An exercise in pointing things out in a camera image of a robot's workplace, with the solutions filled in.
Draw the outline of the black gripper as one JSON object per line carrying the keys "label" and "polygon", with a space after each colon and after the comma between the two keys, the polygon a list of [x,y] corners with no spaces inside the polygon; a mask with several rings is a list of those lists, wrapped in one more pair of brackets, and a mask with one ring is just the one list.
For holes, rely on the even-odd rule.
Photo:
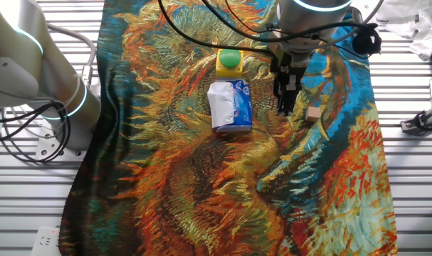
{"label": "black gripper", "polygon": [[275,79],[277,113],[288,116],[293,111],[302,77],[310,64],[310,53],[279,52],[279,79]]}

